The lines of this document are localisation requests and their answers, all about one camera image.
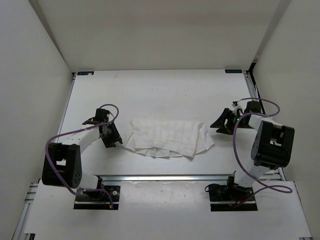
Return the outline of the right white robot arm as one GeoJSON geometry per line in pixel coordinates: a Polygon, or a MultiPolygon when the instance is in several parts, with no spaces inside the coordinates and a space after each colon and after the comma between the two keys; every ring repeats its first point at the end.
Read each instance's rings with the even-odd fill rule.
{"type": "Polygon", "coordinates": [[[251,160],[244,167],[236,153],[241,171],[235,171],[228,177],[224,193],[230,200],[238,199],[247,192],[253,183],[270,170],[285,168],[291,159],[295,129],[279,124],[261,114],[259,106],[247,106],[245,109],[225,108],[220,117],[210,125],[217,133],[232,135],[236,146],[236,128],[254,129],[256,136],[250,152],[251,160]]]}

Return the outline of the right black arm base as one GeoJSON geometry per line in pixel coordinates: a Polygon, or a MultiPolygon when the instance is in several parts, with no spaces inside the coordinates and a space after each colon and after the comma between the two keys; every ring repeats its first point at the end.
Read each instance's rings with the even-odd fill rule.
{"type": "Polygon", "coordinates": [[[209,194],[211,212],[255,212],[258,210],[252,187],[242,187],[229,176],[226,184],[211,183],[204,188],[209,194]]]}

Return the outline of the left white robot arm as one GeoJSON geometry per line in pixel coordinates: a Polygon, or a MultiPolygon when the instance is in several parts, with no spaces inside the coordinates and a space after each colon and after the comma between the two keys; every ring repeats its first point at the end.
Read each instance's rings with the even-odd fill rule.
{"type": "Polygon", "coordinates": [[[82,153],[95,141],[102,140],[106,148],[115,148],[122,144],[122,138],[115,124],[87,129],[89,125],[109,122],[110,113],[95,116],[83,123],[81,132],[73,133],[63,142],[50,142],[42,170],[42,182],[47,186],[69,187],[71,190],[87,189],[93,200],[100,200],[105,188],[99,183],[99,177],[84,173],[82,170],[82,153]]]}

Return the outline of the white fabric skirt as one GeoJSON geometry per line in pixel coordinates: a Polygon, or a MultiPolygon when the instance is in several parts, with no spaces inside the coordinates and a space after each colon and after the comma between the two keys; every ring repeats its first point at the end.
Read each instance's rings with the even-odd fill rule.
{"type": "Polygon", "coordinates": [[[193,159],[214,145],[204,122],[133,118],[124,147],[152,158],[193,159]]]}

